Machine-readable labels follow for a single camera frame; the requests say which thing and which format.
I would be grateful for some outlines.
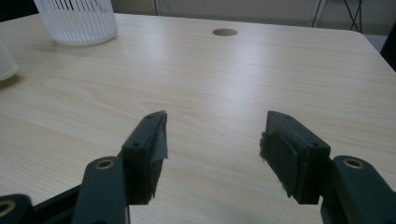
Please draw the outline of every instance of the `white container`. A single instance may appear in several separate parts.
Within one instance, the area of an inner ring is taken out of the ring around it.
[[[110,0],[35,0],[52,38],[61,44],[87,46],[117,34]]]
[[[17,71],[17,64],[0,41],[0,81],[14,76]]]

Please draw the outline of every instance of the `round hole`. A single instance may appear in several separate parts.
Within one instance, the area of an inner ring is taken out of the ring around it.
[[[220,36],[231,36],[238,34],[238,32],[233,29],[217,29],[214,30],[212,33],[214,35],[220,35]]]
[[[361,161],[357,161],[354,159],[344,159],[343,162],[345,165],[355,168],[355,169],[363,169],[364,168],[364,165],[363,165],[363,163],[361,163]]]
[[[0,217],[3,217],[14,210],[16,205],[17,204],[12,200],[0,202]]]
[[[96,164],[96,169],[99,170],[105,170],[107,168],[110,168],[114,165],[114,161],[106,160],[106,161],[99,161]]]

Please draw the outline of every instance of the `white object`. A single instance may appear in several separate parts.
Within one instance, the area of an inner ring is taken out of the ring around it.
[[[17,64],[0,41],[0,81],[12,77],[17,71]]]
[[[35,0],[35,5],[58,43],[87,46],[117,34],[110,0]]]

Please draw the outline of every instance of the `light wood grain surface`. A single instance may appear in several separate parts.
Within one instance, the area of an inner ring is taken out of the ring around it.
[[[396,75],[364,36],[116,15],[106,43],[54,43],[37,15],[0,23],[20,67],[0,82],[0,194],[34,204],[81,182],[135,125],[168,113],[169,160],[132,223],[320,223],[259,156],[266,113],[303,123],[331,157],[370,162],[396,189]],[[234,36],[216,36],[218,28]]]

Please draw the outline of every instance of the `wall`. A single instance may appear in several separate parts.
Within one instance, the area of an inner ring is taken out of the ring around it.
[[[156,0],[163,16],[310,26],[318,0]],[[153,14],[154,0],[112,0],[116,12]],[[327,0],[318,27],[349,30],[344,0]],[[347,0],[352,14],[359,0]],[[396,22],[396,0],[363,0],[362,30],[387,35]]]

